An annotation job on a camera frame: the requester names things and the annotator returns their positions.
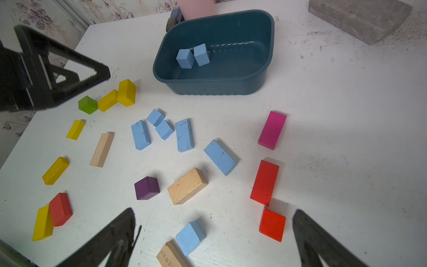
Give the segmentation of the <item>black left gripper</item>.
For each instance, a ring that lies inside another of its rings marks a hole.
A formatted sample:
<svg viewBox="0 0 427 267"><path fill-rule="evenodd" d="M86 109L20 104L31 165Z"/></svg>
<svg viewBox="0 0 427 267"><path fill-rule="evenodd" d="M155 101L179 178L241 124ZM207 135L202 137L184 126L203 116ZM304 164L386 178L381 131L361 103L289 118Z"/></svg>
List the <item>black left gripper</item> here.
<svg viewBox="0 0 427 267"><path fill-rule="evenodd" d="M111 77L106 65L28 26L16 26L14 31L22 52L1 43L1 112L54 108ZM52 64L50 53L93 69L95 74L80 80L77 73Z"/></svg>

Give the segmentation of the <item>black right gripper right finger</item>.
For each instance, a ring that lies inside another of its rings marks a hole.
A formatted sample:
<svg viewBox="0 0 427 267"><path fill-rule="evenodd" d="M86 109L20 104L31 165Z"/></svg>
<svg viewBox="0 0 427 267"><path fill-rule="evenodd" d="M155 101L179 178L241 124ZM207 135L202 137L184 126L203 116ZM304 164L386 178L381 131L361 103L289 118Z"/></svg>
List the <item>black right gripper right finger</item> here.
<svg viewBox="0 0 427 267"><path fill-rule="evenodd" d="M330 267L366 266L300 209L293 215L292 228L303 267L321 267L320 259Z"/></svg>

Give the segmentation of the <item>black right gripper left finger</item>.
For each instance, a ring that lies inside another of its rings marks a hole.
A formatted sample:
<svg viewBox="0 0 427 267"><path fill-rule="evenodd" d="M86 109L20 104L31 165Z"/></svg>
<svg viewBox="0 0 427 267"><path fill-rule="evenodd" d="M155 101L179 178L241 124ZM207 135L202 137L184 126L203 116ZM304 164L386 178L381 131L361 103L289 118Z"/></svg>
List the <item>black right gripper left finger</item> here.
<svg viewBox="0 0 427 267"><path fill-rule="evenodd" d="M108 258L107 267L128 266L139 238L135 227L135 213L127 208L59 266L97 267L104 258Z"/></svg>

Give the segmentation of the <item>blue cube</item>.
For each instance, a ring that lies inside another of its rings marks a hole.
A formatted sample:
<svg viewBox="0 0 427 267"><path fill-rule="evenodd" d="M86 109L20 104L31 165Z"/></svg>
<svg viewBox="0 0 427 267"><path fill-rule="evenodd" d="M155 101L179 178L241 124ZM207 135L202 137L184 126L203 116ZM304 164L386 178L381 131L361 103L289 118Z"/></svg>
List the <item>blue cube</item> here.
<svg viewBox="0 0 427 267"><path fill-rule="evenodd" d="M176 235L176 240L184 256L188 256L194 251L205 238L206 233L197 220L188 223Z"/></svg>
<svg viewBox="0 0 427 267"><path fill-rule="evenodd" d="M167 140L174 133L174 129L169 125L166 120L163 120L156 127L156 132L159 134L161 139Z"/></svg>
<svg viewBox="0 0 427 267"><path fill-rule="evenodd" d="M193 48L193 55L200 67L210 63L209 51L205 43L195 46Z"/></svg>
<svg viewBox="0 0 427 267"><path fill-rule="evenodd" d="M165 115L163 115L157 109L153 109L152 112L147 117L147 121L152 124L154 127L158 127L159 124L165 119Z"/></svg>
<svg viewBox="0 0 427 267"><path fill-rule="evenodd" d="M190 49L179 49L176 61L182 69L191 69L194 63L194 56Z"/></svg>

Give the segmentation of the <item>blue long block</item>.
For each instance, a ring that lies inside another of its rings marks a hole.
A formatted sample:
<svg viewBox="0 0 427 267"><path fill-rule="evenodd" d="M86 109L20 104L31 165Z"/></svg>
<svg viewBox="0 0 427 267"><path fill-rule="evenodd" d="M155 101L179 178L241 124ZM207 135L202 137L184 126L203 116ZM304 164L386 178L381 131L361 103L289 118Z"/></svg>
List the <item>blue long block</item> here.
<svg viewBox="0 0 427 267"><path fill-rule="evenodd" d="M143 150L151 144L149 132L144 121L140 120L133 124L131 130L137 150Z"/></svg>
<svg viewBox="0 0 427 267"><path fill-rule="evenodd" d="M189 119L175 123L177 136L177 149L179 152L189 151L194 148L192 128Z"/></svg>
<svg viewBox="0 0 427 267"><path fill-rule="evenodd" d="M212 140L204 149L204 152L225 176L228 176L238 164L216 140Z"/></svg>

